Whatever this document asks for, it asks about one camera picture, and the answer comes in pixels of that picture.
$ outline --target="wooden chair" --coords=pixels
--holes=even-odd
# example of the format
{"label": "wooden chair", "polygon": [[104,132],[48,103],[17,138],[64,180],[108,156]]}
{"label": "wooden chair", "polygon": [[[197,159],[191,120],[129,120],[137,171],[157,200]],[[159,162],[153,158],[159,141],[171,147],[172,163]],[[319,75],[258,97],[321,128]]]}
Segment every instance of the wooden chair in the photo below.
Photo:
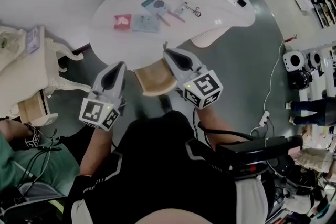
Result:
{"label": "wooden chair", "polygon": [[142,87],[144,96],[166,94],[177,86],[177,80],[172,76],[169,67],[163,59],[134,71]]}

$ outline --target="gray floor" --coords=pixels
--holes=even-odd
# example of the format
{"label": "gray floor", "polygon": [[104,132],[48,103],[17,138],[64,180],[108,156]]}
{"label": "gray floor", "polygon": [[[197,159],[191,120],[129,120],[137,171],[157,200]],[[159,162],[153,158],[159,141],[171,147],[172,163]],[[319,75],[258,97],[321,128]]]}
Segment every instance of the gray floor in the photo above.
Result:
{"label": "gray floor", "polygon": [[[190,41],[181,48],[195,53],[200,60],[215,70],[220,78],[224,92],[214,104],[215,110],[235,130],[248,133],[256,127],[263,114],[263,105],[269,90],[272,68],[278,57],[278,48],[282,41],[280,30],[264,0],[250,0],[256,11],[256,21],[250,27],[234,27],[205,49],[196,48]],[[84,52],[85,59],[80,62],[67,61],[68,72],[65,77],[73,81],[91,84],[103,64],[93,53]],[[133,72],[128,72],[124,96],[127,107],[123,118],[116,122],[114,140],[116,143],[124,134],[128,124],[136,119],[135,111],[143,109],[149,117],[163,115],[158,98],[143,97],[142,90]],[[83,124],[78,120],[82,98],[87,94],[82,91],[56,91],[49,106],[52,113],[59,114],[58,120],[43,128],[51,135],[54,128],[59,135],[72,135]],[[268,98],[266,109],[270,112],[275,126],[275,135],[283,135],[296,130],[288,123],[288,111],[285,102],[297,93],[288,90],[287,74],[282,60],[278,63],[272,79],[272,92]],[[192,118],[193,107],[175,92],[169,94],[173,109],[182,111]]]}

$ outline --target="hand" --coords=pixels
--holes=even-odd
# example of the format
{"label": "hand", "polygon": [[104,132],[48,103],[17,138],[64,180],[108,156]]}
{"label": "hand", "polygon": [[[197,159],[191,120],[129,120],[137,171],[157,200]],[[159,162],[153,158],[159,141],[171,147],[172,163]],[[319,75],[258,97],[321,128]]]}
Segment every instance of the hand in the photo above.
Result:
{"label": "hand", "polygon": [[13,139],[26,138],[33,135],[27,126],[12,120],[0,121],[0,131],[9,143]]}

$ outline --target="green sleeve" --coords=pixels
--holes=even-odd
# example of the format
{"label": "green sleeve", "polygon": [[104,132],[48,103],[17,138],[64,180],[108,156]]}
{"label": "green sleeve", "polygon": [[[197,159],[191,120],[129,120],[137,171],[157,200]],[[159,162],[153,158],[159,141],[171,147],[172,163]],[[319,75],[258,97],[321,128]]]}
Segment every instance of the green sleeve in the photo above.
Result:
{"label": "green sleeve", "polygon": [[13,150],[0,132],[0,192],[16,185],[17,173],[13,162]]}

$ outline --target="shelf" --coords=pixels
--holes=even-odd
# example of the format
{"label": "shelf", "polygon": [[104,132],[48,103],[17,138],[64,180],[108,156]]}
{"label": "shelf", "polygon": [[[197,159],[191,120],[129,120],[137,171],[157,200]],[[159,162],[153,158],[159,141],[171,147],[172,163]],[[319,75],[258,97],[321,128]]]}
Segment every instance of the shelf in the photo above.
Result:
{"label": "shelf", "polygon": [[334,22],[334,24],[336,23],[336,18],[335,18],[335,15],[334,15],[334,10],[336,11],[336,9],[334,8],[333,9],[333,7],[330,5],[330,3],[329,3],[329,1],[328,0],[324,0],[325,1],[325,4],[327,5],[327,7],[328,7],[328,10],[330,11],[330,15],[331,15],[331,17],[332,17],[332,20],[333,20],[333,22]]}
{"label": "shelf", "polygon": [[336,3],[335,0],[331,0],[332,5],[334,6],[334,9],[336,10]]}
{"label": "shelf", "polygon": [[320,23],[321,23],[321,25],[322,25],[322,28],[326,28],[326,27],[328,27],[328,25],[326,24],[327,19],[323,19],[323,18],[321,17],[321,14],[320,14],[320,12],[319,12],[320,9],[321,9],[320,6],[317,6],[316,4],[314,4],[314,10],[315,10],[317,16],[318,16],[319,19],[320,19]]}
{"label": "shelf", "polygon": [[324,11],[324,9],[323,9],[323,7],[322,7],[322,4],[319,3],[319,5],[320,5],[321,10],[322,10],[322,12],[323,12],[323,14],[324,14],[324,18],[326,19],[326,22],[328,23],[327,26],[330,26],[330,21],[331,21],[331,19],[329,20],[329,16],[325,13],[325,11]]}

